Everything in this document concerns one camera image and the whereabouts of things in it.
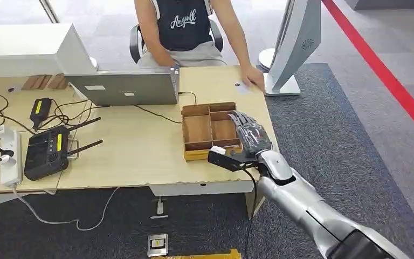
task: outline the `power strip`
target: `power strip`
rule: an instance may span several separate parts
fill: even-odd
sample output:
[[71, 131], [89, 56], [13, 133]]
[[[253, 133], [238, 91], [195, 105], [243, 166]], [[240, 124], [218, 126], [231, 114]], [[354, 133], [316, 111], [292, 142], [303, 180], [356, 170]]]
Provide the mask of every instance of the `power strip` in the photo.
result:
[[1, 161], [1, 184], [10, 187], [23, 179], [21, 136], [5, 125], [0, 126], [1, 149], [12, 150], [13, 156], [3, 155]]

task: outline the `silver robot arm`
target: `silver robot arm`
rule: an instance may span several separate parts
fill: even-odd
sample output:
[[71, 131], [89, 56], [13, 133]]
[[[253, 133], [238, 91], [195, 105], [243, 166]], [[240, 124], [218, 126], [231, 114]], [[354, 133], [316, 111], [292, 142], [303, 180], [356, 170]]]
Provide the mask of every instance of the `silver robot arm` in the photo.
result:
[[280, 153], [263, 151], [258, 159], [268, 169], [268, 176], [259, 180], [258, 190], [314, 240], [323, 258], [409, 259], [378, 232], [346, 218], [325, 203]]
[[375, 230], [360, 225], [325, 203], [285, 158], [272, 150], [264, 128], [244, 113], [230, 114], [244, 152], [226, 155], [213, 147], [208, 161], [231, 171], [257, 167], [260, 191], [315, 242], [326, 259], [409, 259]]

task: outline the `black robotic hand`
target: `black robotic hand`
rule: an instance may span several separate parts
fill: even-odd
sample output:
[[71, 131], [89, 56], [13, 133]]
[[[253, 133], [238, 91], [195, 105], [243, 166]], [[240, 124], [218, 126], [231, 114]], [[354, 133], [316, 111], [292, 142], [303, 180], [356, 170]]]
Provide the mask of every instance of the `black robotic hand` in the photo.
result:
[[266, 131], [255, 119], [243, 112], [234, 111], [228, 115], [236, 125], [246, 158], [255, 158], [259, 152], [272, 149], [272, 142]]

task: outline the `wooden box compartment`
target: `wooden box compartment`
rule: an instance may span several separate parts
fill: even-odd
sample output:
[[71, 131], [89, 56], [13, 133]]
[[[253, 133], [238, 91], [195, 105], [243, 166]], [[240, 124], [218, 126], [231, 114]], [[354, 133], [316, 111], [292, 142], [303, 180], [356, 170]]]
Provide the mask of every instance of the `wooden box compartment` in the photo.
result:
[[212, 146], [227, 152], [242, 151], [236, 127], [227, 115], [235, 103], [188, 105], [182, 108], [184, 157], [186, 161], [207, 159]]

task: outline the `white monitor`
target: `white monitor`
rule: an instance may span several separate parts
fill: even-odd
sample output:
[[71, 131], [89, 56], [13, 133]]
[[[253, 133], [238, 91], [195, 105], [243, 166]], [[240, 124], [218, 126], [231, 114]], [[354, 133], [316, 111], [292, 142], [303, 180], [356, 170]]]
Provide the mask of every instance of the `white monitor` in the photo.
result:
[[300, 94], [294, 73], [321, 42], [321, 1], [287, 0], [285, 15], [274, 49], [260, 53], [266, 73], [266, 95]]

